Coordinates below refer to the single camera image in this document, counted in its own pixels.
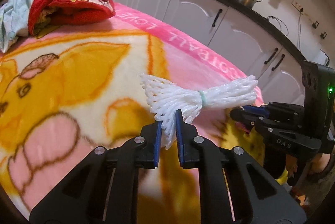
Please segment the white foam net bundle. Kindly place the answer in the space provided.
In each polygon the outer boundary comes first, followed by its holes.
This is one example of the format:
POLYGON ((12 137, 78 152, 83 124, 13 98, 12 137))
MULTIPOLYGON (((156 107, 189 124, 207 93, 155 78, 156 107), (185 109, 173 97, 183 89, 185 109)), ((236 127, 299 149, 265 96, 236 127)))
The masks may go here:
POLYGON ((182 88, 157 76, 141 74, 141 85, 149 110, 161 122, 162 146, 169 149, 177 138, 175 113, 182 112, 182 120, 192 123, 203 109, 228 109, 255 103, 258 81, 254 75, 235 79, 205 90, 182 88))

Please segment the yellow rimmed trash bin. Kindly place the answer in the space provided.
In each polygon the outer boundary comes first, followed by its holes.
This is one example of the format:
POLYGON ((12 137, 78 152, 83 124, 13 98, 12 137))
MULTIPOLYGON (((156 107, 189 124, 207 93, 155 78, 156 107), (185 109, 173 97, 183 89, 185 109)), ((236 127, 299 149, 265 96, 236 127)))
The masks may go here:
POLYGON ((283 185, 283 184, 287 183, 287 180, 288 180, 288 178, 289 178, 289 175, 290 175, 290 173, 287 171, 287 169, 285 169, 285 170, 283 171, 283 174, 282 174, 278 179, 276 179, 276 181, 277 181, 279 184, 283 185))

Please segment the white lower kitchen cabinets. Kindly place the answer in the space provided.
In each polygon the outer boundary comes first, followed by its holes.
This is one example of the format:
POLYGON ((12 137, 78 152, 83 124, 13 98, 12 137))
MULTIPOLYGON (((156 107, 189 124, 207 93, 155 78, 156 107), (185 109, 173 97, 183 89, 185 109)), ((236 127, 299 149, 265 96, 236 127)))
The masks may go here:
POLYGON ((159 19, 258 78, 265 102, 304 102, 297 47, 268 19, 234 0, 114 0, 159 19))

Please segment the pink cartoon fleece blanket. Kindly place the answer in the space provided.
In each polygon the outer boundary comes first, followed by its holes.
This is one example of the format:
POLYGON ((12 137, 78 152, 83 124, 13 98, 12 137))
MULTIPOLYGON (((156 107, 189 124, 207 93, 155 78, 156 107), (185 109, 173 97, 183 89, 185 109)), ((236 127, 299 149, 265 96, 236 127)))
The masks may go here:
POLYGON ((180 30, 115 8, 1 55, 1 186, 24 219, 95 147, 118 147, 154 121, 141 74, 196 91, 244 76, 180 30))

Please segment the red embroidered cloth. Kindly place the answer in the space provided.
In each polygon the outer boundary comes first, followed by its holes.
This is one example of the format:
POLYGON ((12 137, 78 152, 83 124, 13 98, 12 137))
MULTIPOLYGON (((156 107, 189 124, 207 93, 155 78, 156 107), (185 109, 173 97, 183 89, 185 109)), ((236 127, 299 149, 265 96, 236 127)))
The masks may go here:
POLYGON ((40 33, 49 25, 85 25, 115 16, 112 0, 33 0, 28 16, 28 32, 40 33))

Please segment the light blue patterned cloth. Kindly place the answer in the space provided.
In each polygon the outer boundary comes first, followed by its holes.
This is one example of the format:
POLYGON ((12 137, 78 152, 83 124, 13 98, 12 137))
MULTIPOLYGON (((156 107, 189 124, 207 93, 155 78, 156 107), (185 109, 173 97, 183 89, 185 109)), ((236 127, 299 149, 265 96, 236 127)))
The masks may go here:
POLYGON ((8 0, 1 7, 1 52, 5 53, 19 37, 28 36, 28 17, 34 0, 8 0))

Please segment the white wall power socket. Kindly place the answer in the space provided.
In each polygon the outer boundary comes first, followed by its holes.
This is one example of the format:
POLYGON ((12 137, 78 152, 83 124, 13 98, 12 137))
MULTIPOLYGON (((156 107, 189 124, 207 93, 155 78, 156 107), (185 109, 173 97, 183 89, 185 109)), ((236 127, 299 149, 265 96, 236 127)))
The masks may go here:
POLYGON ((303 7, 296 1, 296 0, 293 0, 292 3, 291 3, 300 13, 303 13, 304 12, 304 9, 303 7))

